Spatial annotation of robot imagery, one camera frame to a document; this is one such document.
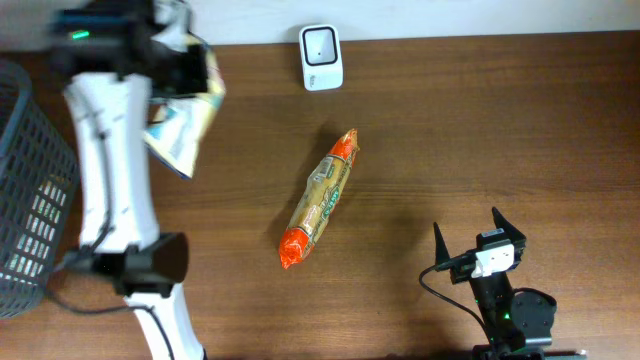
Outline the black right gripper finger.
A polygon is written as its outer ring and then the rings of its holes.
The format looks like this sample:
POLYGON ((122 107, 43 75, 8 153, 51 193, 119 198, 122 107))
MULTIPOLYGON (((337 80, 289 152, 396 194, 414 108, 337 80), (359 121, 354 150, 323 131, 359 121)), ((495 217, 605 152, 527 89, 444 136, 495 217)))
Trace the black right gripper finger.
POLYGON ((491 211, 495 226, 503 229, 510 240, 525 239, 525 235, 512 225, 496 207, 493 207, 491 211))
POLYGON ((437 222, 433 223, 435 237, 435 265, 444 266, 450 260, 450 255, 437 222))

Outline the cream yellow snack bag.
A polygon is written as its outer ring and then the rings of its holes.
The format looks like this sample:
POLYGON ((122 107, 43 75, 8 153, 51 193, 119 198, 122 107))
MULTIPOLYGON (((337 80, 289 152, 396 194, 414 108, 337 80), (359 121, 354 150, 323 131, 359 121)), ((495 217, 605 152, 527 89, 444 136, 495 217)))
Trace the cream yellow snack bag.
POLYGON ((189 4, 156 1, 154 10, 161 30, 153 40, 185 59, 172 84, 154 88, 152 99, 161 106, 144 132, 144 141, 168 168, 191 179, 200 143, 223 103, 226 87, 212 47, 190 30, 189 4))

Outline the orange spaghetti package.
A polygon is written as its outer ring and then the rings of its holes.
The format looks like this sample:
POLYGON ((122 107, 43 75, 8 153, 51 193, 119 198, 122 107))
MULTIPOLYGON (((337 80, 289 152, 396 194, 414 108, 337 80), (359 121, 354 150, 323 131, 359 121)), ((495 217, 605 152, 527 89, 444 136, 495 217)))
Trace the orange spaghetti package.
POLYGON ((303 262, 316 246, 344 192, 360 148, 358 130, 339 138, 309 175, 306 188, 280 240, 281 266, 303 262))

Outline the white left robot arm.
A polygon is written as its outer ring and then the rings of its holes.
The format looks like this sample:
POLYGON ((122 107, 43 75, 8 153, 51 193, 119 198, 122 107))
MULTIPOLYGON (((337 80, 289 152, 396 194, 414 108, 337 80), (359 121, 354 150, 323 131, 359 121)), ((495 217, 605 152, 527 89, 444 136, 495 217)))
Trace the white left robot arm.
POLYGON ((83 192, 79 244, 62 266, 108 281, 156 359, 206 355, 184 295, 187 238, 159 228, 143 139, 152 99, 207 88, 204 49, 187 41, 191 16, 183 1, 91 1, 60 10, 50 28, 83 192))

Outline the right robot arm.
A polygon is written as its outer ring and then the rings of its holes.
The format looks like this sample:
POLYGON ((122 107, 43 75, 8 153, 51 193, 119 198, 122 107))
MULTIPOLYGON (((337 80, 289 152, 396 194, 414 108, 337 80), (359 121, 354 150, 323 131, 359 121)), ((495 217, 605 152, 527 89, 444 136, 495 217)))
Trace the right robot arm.
POLYGON ((495 228, 476 236, 476 246, 452 257, 438 224, 434 224, 434 265, 419 275, 419 284, 435 297, 470 314, 480 325, 488 343, 471 350, 473 359, 586 359, 585 351, 547 352, 557 312, 554 297, 540 290, 514 288, 508 273, 521 263, 526 236, 497 208, 492 209, 495 228), (452 284, 467 283, 478 312, 439 293, 424 277, 433 272, 450 274, 452 284))

